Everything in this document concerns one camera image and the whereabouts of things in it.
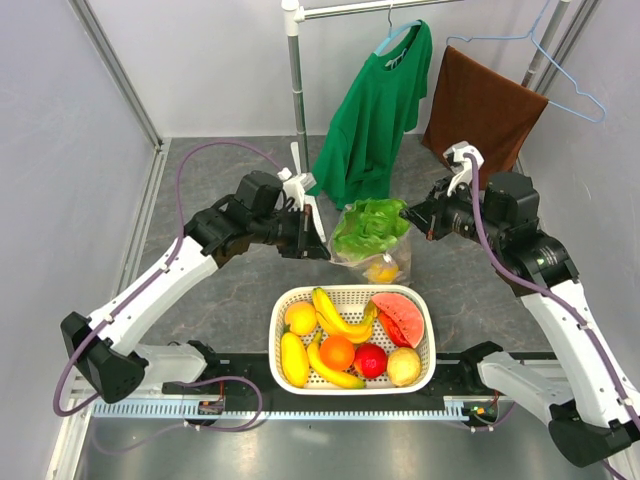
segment white wall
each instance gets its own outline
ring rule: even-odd
[[[588,301],[640,386],[640,44],[636,0],[601,2],[566,64],[608,108],[593,125],[548,107],[523,148],[548,232],[569,249]],[[590,110],[566,79],[551,99]]]
[[[169,137],[295,133],[287,41],[279,0],[90,0],[160,133]],[[349,3],[309,0],[305,7]],[[575,10],[574,0],[567,15]],[[424,19],[434,37],[429,118],[445,39],[526,32],[544,0],[464,0],[393,12],[394,25]],[[555,1],[541,24],[551,14]],[[386,12],[300,26],[307,129],[329,122],[368,55],[386,37]],[[518,82],[533,55],[526,41],[456,44]]]
[[[60,322],[112,294],[152,148],[65,0],[0,2],[0,65],[0,477],[36,480]]]

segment metal pole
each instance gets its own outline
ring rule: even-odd
[[[553,37],[555,36],[556,32],[558,31],[558,27],[560,26],[560,22],[562,21],[564,14],[569,8],[569,2],[571,2],[571,0],[560,0],[556,5],[556,9],[551,16],[551,20],[549,20],[549,25],[547,25],[547,28],[542,35],[542,40],[540,40],[540,47],[542,47],[543,50],[546,51],[549,48],[549,45],[551,45],[551,40],[553,40]],[[531,80],[533,80],[533,77],[538,72],[538,68],[540,67],[540,63],[542,62],[543,58],[544,55],[542,54],[542,52],[540,50],[536,50],[536,53],[533,56],[531,63],[529,64],[529,68],[527,69],[527,72],[524,74],[524,78],[522,79],[521,85],[523,87],[529,86]]]
[[[296,132],[298,134],[298,151],[300,167],[310,172],[309,148],[307,147],[307,128],[304,119],[304,98],[302,92],[302,72],[300,71],[300,44],[298,36],[287,36],[289,43],[289,65],[291,66],[291,87],[293,90],[293,110],[296,115]]]
[[[569,24],[569,28],[565,31],[564,35],[560,39],[560,43],[558,44],[556,51],[553,53],[553,59],[558,62],[559,65],[563,65],[567,60],[569,53],[573,50],[573,47],[578,42],[580,35],[587,26],[587,23],[589,23],[589,20],[593,17],[596,8],[601,3],[601,0],[582,0],[582,3],[578,7],[578,11],[573,16],[573,19]],[[540,81],[538,82],[538,85],[536,85],[535,91],[540,95],[546,95],[557,73],[558,69],[552,64],[548,64],[540,76]]]
[[[393,2],[393,9],[405,7],[417,7],[420,5],[432,5],[436,3],[451,3],[461,0],[396,0]],[[339,15],[351,15],[354,13],[377,12],[380,10],[388,10],[391,2],[382,0],[376,2],[354,3],[351,5],[336,5],[333,7],[311,8],[302,10],[301,14],[296,17],[297,22],[305,20],[313,20],[315,18],[337,17]]]
[[[89,5],[87,0],[69,0],[69,4],[75,11],[78,19],[87,32],[87,35],[100,54],[105,67],[107,67],[107,70],[111,73],[120,93],[131,107],[142,131],[149,141],[156,147],[156,150],[158,150],[162,145],[162,136],[160,136],[156,130],[156,127],[153,125],[144,105],[142,105],[140,97],[138,97],[138,94],[133,88],[133,84],[131,83],[131,80],[129,80],[120,60],[118,60],[118,56],[111,46],[111,43],[109,43],[109,39],[98,22],[98,18],[93,12],[91,5]]]

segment plastic bag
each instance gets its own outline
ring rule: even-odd
[[[411,273],[410,224],[400,217],[402,200],[357,200],[348,205],[331,235],[331,261],[367,283],[408,285]]]

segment clothing rack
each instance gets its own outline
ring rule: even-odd
[[[291,144],[291,154],[296,165],[297,173],[311,171],[309,163],[309,148],[307,146],[307,130],[304,116],[304,99],[302,90],[302,72],[300,70],[300,45],[298,43],[298,24],[307,20],[317,18],[337,17],[341,15],[352,15],[357,13],[377,12],[381,10],[389,10],[390,8],[406,8],[418,7],[421,5],[431,5],[438,3],[451,3],[461,0],[379,0],[373,2],[354,3],[350,5],[336,5],[333,7],[320,7],[305,10],[300,6],[298,0],[282,0],[282,10],[284,11],[285,32],[289,44],[289,64],[291,66],[291,86],[293,90],[293,108],[296,118],[296,132],[298,141]],[[549,24],[544,32],[540,46],[545,50],[548,49],[553,36],[555,35],[560,21],[567,11],[567,7],[571,0],[559,0]],[[535,75],[542,56],[536,51],[525,78],[522,81],[523,86],[529,86],[531,79]],[[313,202],[314,211],[317,211],[315,202]]]

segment red fruit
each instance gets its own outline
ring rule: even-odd
[[[353,366],[364,378],[376,378],[387,370],[387,354],[372,343],[363,343],[356,350]]]
[[[418,307],[399,293],[378,293],[371,300],[391,318],[409,346],[416,348],[424,336],[424,318]]]
[[[380,321],[380,325],[384,328],[384,332],[389,337],[389,340],[393,342],[396,347],[409,347],[411,348],[411,344],[404,338],[402,331],[400,328],[391,320],[391,317],[384,312],[378,313],[378,320]]]

